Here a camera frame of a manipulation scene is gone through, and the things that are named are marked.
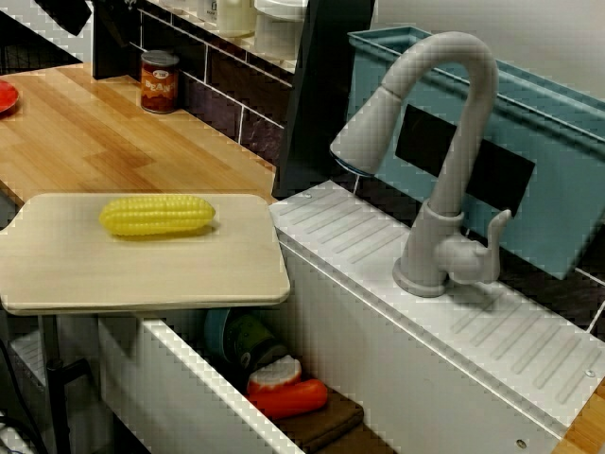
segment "cutting board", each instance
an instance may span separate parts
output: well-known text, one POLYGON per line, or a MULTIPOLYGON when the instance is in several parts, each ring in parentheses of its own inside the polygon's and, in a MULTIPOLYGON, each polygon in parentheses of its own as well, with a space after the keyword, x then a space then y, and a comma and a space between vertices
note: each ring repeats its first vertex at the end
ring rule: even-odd
POLYGON ((15 315, 262 306, 290 285, 267 203, 193 194, 215 218, 200 235, 113 236, 105 204, 134 194, 43 194, 0 232, 0 299, 15 315))

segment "teal dish rack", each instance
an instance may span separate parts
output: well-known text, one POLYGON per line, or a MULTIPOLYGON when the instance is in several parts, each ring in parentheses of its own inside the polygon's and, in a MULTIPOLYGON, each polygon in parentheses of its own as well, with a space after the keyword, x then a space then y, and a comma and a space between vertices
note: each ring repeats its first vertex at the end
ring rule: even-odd
MULTIPOLYGON (((372 95, 393 62, 428 36, 412 26, 349 33, 354 72, 347 119, 372 95)), ((563 279, 605 218, 605 102, 502 61, 498 69, 498 97, 484 139, 534 163, 501 245, 563 279)), ((437 178, 395 155, 406 106, 456 125, 468 86, 465 69, 455 63, 426 74, 404 102, 376 178, 417 201, 427 199, 437 178)), ((465 227, 483 236, 498 213, 468 194, 462 209, 465 227)))

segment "corn cob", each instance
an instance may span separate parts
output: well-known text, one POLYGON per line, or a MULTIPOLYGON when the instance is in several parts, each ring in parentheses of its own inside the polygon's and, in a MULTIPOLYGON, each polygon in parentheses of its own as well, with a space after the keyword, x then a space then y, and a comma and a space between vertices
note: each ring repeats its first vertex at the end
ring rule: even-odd
POLYGON ((215 216, 213 206, 195 196, 125 197, 109 202, 99 222, 114 235, 156 235, 196 230, 215 216))

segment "red vegetable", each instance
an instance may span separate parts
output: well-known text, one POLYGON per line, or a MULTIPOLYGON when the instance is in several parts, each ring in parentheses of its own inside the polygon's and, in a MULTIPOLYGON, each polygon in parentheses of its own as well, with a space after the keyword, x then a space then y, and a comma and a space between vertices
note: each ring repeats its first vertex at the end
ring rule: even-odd
POLYGON ((277 420, 323 407, 328 400, 328 389, 313 379, 273 393, 250 394, 248 400, 267 418, 277 420))

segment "faucet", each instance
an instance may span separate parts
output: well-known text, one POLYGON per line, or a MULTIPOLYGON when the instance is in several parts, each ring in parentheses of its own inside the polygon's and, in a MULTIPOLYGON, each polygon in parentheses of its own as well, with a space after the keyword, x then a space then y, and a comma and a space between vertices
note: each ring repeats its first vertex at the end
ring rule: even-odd
POLYGON ((399 287, 426 298, 445 292, 448 275, 456 283, 470 285, 489 284, 500 274, 500 236, 511 211, 502 211, 490 222, 487 248, 460 233, 462 198, 497 94, 498 67, 489 47, 473 35, 455 31, 414 44, 395 61, 330 146, 332 155, 347 170, 364 177, 375 174, 389 146, 402 100, 418 79, 445 62, 458 62, 466 68, 469 94, 439 178, 392 273, 399 287))

